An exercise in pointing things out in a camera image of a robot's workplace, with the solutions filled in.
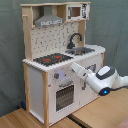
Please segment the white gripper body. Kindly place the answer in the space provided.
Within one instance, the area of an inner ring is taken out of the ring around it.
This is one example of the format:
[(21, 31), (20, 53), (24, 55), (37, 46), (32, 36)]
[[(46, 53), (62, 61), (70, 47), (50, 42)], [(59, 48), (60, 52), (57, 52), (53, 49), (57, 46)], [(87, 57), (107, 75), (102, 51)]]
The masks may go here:
[(86, 77), (90, 74), (90, 72), (87, 69), (85, 69), (84, 67), (82, 67), (81, 65), (77, 63), (73, 63), (71, 65), (71, 68), (76, 73), (76, 75), (83, 80), (85, 80)]

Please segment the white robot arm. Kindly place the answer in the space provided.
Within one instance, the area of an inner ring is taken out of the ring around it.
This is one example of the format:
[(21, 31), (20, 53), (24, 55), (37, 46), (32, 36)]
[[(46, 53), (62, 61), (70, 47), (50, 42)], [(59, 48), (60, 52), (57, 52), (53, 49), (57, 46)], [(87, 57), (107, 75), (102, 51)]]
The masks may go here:
[(77, 63), (73, 63), (71, 68), (79, 78), (83, 79), (100, 96), (128, 87), (128, 76), (121, 77), (114, 67), (104, 66), (97, 73)]

